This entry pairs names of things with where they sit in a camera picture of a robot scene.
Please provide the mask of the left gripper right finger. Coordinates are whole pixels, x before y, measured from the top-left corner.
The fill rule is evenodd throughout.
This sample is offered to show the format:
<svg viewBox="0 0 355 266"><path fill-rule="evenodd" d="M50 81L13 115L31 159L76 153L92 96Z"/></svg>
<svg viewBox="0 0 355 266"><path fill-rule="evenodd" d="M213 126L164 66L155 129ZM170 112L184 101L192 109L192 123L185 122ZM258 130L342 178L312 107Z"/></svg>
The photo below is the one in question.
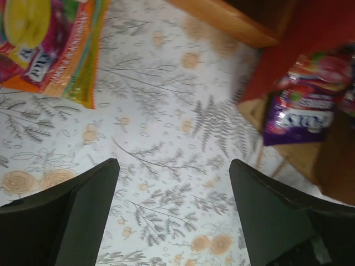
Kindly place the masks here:
<svg viewBox="0 0 355 266"><path fill-rule="evenodd" d="M301 192L237 159L229 174L251 265L354 265L354 207Z"/></svg>

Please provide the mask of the red paper bag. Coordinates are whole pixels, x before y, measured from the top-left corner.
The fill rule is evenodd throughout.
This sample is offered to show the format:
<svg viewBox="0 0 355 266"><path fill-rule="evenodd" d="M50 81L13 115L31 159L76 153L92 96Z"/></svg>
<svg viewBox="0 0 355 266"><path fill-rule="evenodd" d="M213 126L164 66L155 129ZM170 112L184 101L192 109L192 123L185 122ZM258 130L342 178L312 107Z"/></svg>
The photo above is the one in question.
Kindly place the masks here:
<svg viewBox="0 0 355 266"><path fill-rule="evenodd" d="M354 2L300 1L238 108L325 196L354 204Z"/></svg>

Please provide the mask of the yellow candy packet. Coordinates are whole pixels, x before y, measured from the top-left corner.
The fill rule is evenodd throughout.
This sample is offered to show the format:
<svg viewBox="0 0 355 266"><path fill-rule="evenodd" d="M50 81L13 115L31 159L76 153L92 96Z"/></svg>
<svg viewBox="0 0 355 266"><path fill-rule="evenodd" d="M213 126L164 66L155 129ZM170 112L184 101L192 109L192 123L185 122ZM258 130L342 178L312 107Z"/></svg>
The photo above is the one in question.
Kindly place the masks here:
<svg viewBox="0 0 355 266"><path fill-rule="evenodd" d="M1 85L94 108L108 1L1 2Z"/></svg>

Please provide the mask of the purple candy packet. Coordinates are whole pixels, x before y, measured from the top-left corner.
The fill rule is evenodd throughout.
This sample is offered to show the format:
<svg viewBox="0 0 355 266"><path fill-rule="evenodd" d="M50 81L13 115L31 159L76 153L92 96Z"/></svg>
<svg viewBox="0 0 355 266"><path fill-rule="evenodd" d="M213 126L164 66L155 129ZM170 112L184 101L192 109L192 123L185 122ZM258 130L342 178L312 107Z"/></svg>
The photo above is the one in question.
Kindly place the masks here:
<svg viewBox="0 0 355 266"><path fill-rule="evenodd" d="M276 84L263 131L265 146L321 142L353 79L354 44L301 55Z"/></svg>

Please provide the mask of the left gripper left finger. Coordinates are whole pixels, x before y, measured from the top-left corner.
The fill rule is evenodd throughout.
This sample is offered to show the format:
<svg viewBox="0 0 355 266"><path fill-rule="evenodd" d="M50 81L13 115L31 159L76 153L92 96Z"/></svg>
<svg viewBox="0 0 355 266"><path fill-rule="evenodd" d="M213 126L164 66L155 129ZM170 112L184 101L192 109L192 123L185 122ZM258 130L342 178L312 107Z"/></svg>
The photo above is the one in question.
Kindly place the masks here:
<svg viewBox="0 0 355 266"><path fill-rule="evenodd" d="M1 265L95 265L119 170L109 158L1 206Z"/></svg>

